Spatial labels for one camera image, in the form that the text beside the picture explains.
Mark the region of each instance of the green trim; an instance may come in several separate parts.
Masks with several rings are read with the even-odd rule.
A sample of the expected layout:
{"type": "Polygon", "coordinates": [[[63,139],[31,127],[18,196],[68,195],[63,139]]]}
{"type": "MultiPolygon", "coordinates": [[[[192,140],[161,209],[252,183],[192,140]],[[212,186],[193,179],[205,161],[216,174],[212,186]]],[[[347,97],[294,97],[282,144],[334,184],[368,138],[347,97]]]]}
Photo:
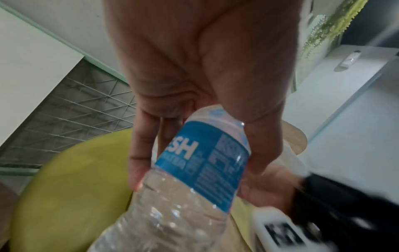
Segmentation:
{"type": "Polygon", "coordinates": [[[0,176],[33,176],[39,169],[0,167],[0,176]]]}
{"type": "Polygon", "coordinates": [[[26,23],[32,25],[36,29],[44,32],[45,34],[47,34],[50,37],[58,40],[59,42],[65,44],[66,46],[70,47],[71,49],[79,52],[80,54],[84,55],[84,59],[87,60],[88,62],[92,63],[93,65],[97,66],[98,68],[104,70],[105,72],[107,72],[107,73],[113,75],[114,77],[116,77],[116,78],[124,81],[125,83],[127,83],[127,79],[126,79],[126,77],[123,74],[119,73],[115,69],[111,68],[110,66],[108,66],[108,65],[104,64],[103,62],[99,61],[98,59],[94,58],[90,54],[87,54],[86,52],[84,52],[80,48],[72,45],[68,41],[64,40],[63,38],[59,37],[55,33],[51,32],[50,30],[48,30],[48,29],[44,28],[43,26],[39,25],[38,23],[32,21],[31,19],[29,19],[26,16],[22,15],[18,11],[12,9],[11,7],[7,6],[6,4],[4,4],[2,2],[0,2],[0,8],[4,9],[5,11],[9,12],[12,15],[18,17],[19,19],[25,21],[26,23]]]}

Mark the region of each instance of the clear plastic bottle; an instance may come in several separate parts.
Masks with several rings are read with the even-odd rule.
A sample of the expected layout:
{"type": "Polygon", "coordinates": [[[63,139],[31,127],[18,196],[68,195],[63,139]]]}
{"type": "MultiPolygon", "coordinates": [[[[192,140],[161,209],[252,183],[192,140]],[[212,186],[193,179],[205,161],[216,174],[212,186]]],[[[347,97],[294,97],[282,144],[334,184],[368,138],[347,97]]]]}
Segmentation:
{"type": "Polygon", "coordinates": [[[195,112],[133,194],[129,210],[89,252],[209,250],[226,228],[250,155],[243,127],[219,105],[195,112]]]}

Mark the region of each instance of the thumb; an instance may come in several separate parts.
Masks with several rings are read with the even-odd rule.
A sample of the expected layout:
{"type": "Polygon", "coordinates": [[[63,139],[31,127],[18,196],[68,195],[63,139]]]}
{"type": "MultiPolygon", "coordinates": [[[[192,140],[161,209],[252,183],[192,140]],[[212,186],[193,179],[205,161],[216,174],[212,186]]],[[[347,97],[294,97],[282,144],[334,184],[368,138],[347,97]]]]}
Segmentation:
{"type": "Polygon", "coordinates": [[[251,148],[247,169],[251,173],[261,174],[282,153],[281,116],[283,110],[284,101],[263,117],[245,124],[244,131],[251,148]]]}

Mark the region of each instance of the bottle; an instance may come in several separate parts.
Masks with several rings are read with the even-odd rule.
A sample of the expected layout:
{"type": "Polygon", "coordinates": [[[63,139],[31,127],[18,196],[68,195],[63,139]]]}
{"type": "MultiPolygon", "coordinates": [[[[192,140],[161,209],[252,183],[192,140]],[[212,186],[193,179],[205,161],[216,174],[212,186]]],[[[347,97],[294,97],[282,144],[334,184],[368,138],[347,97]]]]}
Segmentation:
{"type": "Polygon", "coordinates": [[[220,105],[193,113],[89,252],[203,252],[222,236],[250,148],[220,105]]]}

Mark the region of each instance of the white device with black logo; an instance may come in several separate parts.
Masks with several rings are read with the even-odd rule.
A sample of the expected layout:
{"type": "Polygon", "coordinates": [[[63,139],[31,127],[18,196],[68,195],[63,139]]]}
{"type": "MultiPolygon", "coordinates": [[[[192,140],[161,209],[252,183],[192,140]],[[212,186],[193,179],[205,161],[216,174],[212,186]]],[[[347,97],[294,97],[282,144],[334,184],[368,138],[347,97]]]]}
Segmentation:
{"type": "Polygon", "coordinates": [[[252,215],[255,252],[334,252],[336,246],[303,232],[276,208],[257,208],[252,215]]]}

